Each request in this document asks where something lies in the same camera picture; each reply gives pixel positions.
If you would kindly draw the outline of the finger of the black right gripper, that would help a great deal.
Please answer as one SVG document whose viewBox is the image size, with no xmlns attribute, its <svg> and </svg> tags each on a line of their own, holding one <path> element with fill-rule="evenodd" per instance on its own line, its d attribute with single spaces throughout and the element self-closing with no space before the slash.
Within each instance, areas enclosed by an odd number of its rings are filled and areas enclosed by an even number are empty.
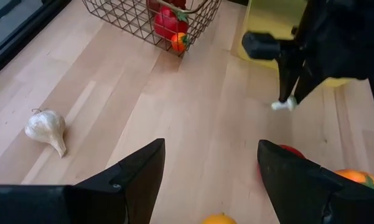
<svg viewBox="0 0 374 224">
<path fill-rule="evenodd" d="M 296 84 L 298 75 L 293 75 L 299 59 L 298 47 L 294 40 L 276 39 L 270 33 L 247 31 L 242 37 L 242 47 L 249 58 L 275 60 L 279 71 L 279 101 L 286 101 Z"/>
<path fill-rule="evenodd" d="M 299 105 L 301 101 L 318 85 L 320 85 L 324 80 L 322 70 L 320 68 L 300 68 L 297 71 L 299 79 L 294 91 L 294 97 L 296 103 Z"/>
</svg>

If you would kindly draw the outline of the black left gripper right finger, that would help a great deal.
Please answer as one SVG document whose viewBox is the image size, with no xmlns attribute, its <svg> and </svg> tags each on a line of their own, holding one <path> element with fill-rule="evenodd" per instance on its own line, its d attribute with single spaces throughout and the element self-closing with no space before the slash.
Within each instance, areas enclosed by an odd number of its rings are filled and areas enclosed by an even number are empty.
<svg viewBox="0 0 374 224">
<path fill-rule="evenodd" d="M 374 187 L 268 140 L 258 143 L 264 188 L 280 224 L 374 224 Z"/>
</svg>

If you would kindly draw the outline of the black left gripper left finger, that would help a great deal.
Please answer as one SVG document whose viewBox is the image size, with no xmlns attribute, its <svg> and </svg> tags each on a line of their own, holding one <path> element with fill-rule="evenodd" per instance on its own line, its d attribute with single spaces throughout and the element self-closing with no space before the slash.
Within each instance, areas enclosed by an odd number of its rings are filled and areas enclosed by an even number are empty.
<svg viewBox="0 0 374 224">
<path fill-rule="evenodd" d="M 75 185 L 0 185 L 0 224 L 149 224 L 165 156 L 158 138 Z"/>
</svg>

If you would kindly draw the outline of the orange tomato with green stem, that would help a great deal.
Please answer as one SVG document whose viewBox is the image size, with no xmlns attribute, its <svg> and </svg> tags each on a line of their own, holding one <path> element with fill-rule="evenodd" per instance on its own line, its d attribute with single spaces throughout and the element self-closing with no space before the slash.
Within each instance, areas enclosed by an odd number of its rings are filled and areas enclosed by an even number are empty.
<svg viewBox="0 0 374 224">
<path fill-rule="evenodd" d="M 335 170 L 334 172 L 346 179 L 350 179 L 374 190 L 374 176 L 368 172 L 352 169 Z"/>
</svg>

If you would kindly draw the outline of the round red apple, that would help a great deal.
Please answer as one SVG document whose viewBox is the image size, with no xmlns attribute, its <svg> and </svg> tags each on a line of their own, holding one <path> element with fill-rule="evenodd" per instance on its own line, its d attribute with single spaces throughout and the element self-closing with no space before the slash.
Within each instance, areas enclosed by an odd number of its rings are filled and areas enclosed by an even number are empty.
<svg viewBox="0 0 374 224">
<path fill-rule="evenodd" d="M 306 157 L 303 155 L 303 153 L 301 153 L 300 151 L 298 151 L 296 148 L 294 147 L 291 147 L 291 146 L 288 146 L 288 145 L 284 145 L 284 144 L 280 144 L 279 145 L 281 148 L 295 154 L 297 157 L 300 157 L 300 158 L 303 158 L 305 159 Z"/>
</svg>

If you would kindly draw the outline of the white garlic bulb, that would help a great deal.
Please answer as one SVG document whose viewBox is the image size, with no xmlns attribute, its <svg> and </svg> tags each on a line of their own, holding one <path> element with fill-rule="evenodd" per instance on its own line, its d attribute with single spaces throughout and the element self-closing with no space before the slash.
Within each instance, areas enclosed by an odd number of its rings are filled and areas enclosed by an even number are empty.
<svg viewBox="0 0 374 224">
<path fill-rule="evenodd" d="M 67 152 L 63 134 L 65 119 L 54 110 L 38 110 L 31 116 L 24 128 L 25 134 L 38 142 L 50 144 L 63 158 Z"/>
</svg>

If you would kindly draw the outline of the orange-yellow mango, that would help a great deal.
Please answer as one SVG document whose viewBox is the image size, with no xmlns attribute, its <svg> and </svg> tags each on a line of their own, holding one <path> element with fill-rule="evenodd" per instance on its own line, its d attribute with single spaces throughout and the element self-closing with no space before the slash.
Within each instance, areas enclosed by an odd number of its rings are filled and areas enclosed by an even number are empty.
<svg viewBox="0 0 374 224">
<path fill-rule="evenodd" d="M 224 213 L 218 213 L 204 218 L 201 224 L 237 224 L 237 222 Z"/>
</svg>

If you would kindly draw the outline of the small orange-red fruit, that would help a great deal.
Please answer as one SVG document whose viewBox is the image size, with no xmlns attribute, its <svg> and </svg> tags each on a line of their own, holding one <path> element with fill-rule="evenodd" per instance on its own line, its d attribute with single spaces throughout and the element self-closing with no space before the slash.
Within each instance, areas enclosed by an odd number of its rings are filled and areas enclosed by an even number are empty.
<svg viewBox="0 0 374 224">
<path fill-rule="evenodd" d="M 176 52 L 183 52 L 189 44 L 188 35 L 183 32 L 174 34 L 171 38 L 171 44 Z"/>
</svg>

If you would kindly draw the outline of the yellow plastic bin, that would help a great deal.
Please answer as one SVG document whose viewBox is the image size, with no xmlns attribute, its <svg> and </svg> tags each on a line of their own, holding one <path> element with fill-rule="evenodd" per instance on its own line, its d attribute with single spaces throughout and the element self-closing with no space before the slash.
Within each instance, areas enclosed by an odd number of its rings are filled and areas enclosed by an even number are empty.
<svg viewBox="0 0 374 224">
<path fill-rule="evenodd" d="M 275 70 L 275 75 L 278 78 L 278 64 L 276 61 L 249 58 L 241 44 L 241 39 L 247 31 L 270 33 L 275 39 L 293 39 L 292 28 L 299 25 L 306 4 L 306 0 L 249 0 L 243 18 L 240 40 L 238 40 L 237 52 L 239 57 Z M 350 80 L 352 79 L 328 78 L 322 85 L 338 87 L 348 83 Z"/>
</svg>

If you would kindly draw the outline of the black aluminium table frame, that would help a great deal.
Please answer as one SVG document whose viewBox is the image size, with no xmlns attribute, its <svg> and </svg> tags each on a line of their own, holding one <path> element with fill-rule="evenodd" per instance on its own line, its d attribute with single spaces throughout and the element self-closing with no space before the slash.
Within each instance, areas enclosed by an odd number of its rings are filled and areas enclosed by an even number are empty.
<svg viewBox="0 0 374 224">
<path fill-rule="evenodd" d="M 72 0 L 0 0 L 0 71 Z"/>
</svg>

